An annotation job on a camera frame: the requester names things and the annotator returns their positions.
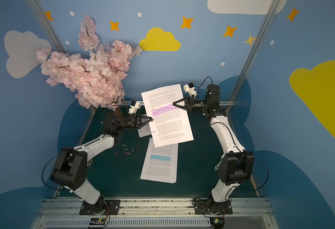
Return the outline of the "document with pink highlight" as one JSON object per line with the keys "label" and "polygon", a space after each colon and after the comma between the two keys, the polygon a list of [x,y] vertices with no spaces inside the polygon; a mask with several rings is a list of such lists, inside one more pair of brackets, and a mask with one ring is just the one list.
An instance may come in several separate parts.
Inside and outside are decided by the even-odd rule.
{"label": "document with pink highlight", "polygon": [[140,129],[138,129],[138,135],[139,135],[140,138],[151,135],[151,130],[150,130],[149,123],[147,123],[143,127],[141,125],[139,125],[139,127],[140,127]]}

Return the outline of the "document with purple highlight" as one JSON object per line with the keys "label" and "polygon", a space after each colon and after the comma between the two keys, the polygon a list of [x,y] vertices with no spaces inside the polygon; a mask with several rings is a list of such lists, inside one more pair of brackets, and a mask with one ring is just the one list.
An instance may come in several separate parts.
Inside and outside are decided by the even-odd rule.
{"label": "document with purple highlight", "polygon": [[143,92],[146,115],[153,118],[149,123],[156,148],[194,140],[187,111],[174,107],[173,102],[182,99],[180,84],[160,87]]}

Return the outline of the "document with blue highlight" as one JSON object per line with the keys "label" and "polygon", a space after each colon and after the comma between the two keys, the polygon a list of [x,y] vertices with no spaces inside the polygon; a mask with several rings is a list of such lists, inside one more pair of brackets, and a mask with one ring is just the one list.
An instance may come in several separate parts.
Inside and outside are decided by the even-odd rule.
{"label": "document with blue highlight", "polygon": [[178,144],[155,148],[149,139],[141,180],[174,184],[177,181]]}

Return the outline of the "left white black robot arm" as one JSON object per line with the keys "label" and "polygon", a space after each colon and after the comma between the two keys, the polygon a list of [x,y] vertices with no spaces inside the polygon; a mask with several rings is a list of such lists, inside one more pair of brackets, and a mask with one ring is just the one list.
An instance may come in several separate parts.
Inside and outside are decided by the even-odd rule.
{"label": "left white black robot arm", "polygon": [[83,145],[64,147],[54,157],[56,161],[49,178],[81,199],[80,215],[111,215],[104,195],[87,179],[87,163],[105,150],[113,148],[126,130],[141,129],[152,121],[152,117],[136,112],[130,113],[128,117],[108,112],[102,120],[105,127],[103,134]]}

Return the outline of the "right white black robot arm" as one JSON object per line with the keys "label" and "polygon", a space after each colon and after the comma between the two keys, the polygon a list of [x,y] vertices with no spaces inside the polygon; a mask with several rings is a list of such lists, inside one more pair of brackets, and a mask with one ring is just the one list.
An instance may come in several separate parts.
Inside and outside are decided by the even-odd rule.
{"label": "right white black robot arm", "polygon": [[198,93],[192,83],[184,85],[184,91],[189,97],[174,102],[173,106],[189,113],[193,110],[201,111],[223,149],[220,162],[215,166],[219,180],[206,200],[206,208],[211,212],[227,210],[230,207],[230,195],[241,183],[251,178],[256,163],[254,153],[247,151],[233,133],[227,113],[220,106],[219,86],[208,85],[204,99],[197,98]]}

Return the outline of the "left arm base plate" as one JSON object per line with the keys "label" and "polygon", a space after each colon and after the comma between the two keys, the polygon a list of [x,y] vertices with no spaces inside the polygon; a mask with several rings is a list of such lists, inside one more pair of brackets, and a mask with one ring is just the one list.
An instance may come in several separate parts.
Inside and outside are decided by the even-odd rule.
{"label": "left arm base plate", "polygon": [[99,215],[117,215],[120,207],[120,200],[101,199],[96,204],[91,205],[83,202],[79,215],[99,216]]}

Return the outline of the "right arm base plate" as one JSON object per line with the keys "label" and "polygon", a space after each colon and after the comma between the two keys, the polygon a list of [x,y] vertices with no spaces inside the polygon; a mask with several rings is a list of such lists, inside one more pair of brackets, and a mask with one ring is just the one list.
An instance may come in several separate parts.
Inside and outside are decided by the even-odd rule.
{"label": "right arm base plate", "polygon": [[231,199],[229,198],[225,202],[215,202],[212,198],[201,199],[193,198],[192,205],[196,215],[224,215],[233,214]]}

